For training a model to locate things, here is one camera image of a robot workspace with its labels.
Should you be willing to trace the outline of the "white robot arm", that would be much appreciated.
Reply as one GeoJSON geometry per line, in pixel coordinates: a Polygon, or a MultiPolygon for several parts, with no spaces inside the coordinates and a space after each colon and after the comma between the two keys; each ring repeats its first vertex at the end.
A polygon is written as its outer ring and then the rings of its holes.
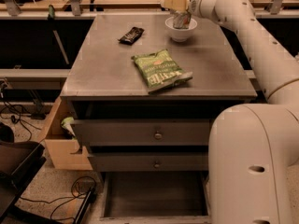
{"type": "Polygon", "coordinates": [[[208,143],[212,224],[292,224],[287,169],[299,160],[299,62],[256,20],[249,0],[163,0],[236,34],[262,104],[215,119],[208,143]]]}

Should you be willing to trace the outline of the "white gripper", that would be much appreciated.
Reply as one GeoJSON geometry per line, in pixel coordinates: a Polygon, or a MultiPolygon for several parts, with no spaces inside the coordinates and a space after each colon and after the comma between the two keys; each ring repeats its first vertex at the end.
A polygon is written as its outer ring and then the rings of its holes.
{"type": "Polygon", "coordinates": [[[198,18],[220,23],[216,5],[218,0],[162,0],[161,7],[175,11],[188,11],[198,18]]]}

